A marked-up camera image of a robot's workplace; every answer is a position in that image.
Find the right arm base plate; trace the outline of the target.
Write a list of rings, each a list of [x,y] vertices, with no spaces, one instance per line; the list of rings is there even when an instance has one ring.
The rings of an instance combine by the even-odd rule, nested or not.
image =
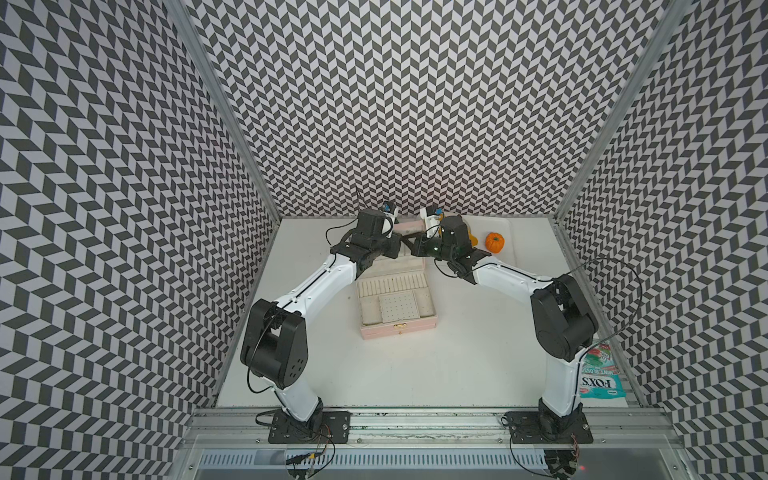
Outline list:
[[[502,425],[511,433],[514,444],[589,445],[594,442],[591,427],[581,410],[558,417],[538,411],[508,411]]]

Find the pink jewelry box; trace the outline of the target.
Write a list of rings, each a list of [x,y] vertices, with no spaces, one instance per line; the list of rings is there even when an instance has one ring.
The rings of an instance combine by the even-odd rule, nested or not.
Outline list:
[[[380,256],[356,281],[360,332],[365,340],[433,329],[438,314],[432,298],[426,259],[408,244],[425,232],[422,220],[395,226],[405,240],[395,259]]]

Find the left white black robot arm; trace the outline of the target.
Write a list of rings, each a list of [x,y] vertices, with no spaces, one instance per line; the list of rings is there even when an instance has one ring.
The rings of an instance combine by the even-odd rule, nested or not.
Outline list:
[[[309,324],[378,257],[395,259],[400,248],[398,233],[368,235],[351,230],[298,286],[276,300],[252,303],[240,362],[249,375],[266,381],[289,418],[311,424],[322,411],[321,398],[302,379],[309,360]]]

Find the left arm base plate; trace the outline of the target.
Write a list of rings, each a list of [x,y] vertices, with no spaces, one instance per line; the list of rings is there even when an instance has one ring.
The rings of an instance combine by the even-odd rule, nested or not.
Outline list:
[[[309,444],[326,441],[347,444],[351,427],[350,411],[319,411],[301,422],[279,410],[269,426],[270,444]]]

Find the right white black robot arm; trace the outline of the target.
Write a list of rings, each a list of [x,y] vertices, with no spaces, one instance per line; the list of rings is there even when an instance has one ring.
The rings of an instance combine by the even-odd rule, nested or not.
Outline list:
[[[540,416],[563,421],[579,411],[581,363],[598,322],[571,274],[545,277],[503,262],[495,256],[499,242],[492,240],[482,248],[459,215],[428,220],[425,230],[406,235],[403,243],[414,256],[444,262],[453,277],[527,301],[536,340],[547,355]]]

